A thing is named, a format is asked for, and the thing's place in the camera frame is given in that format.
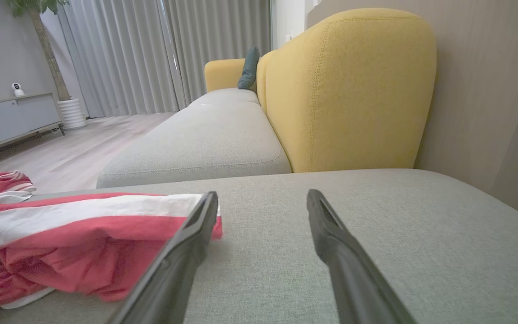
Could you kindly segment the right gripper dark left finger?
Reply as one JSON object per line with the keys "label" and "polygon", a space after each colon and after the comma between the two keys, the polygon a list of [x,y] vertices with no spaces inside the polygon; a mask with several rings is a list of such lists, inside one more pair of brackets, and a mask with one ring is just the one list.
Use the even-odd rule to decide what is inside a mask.
{"label": "right gripper dark left finger", "polygon": [[182,324],[196,270],[207,256],[219,199],[208,192],[164,245],[109,324]]}

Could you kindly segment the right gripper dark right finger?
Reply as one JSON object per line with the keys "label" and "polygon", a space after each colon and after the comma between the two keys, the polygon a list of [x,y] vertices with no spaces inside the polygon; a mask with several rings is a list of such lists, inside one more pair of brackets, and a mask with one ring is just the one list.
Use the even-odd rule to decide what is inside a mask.
{"label": "right gripper dark right finger", "polygon": [[329,269],[340,323],[414,324],[415,318],[323,193],[310,189],[307,208],[315,252]]}

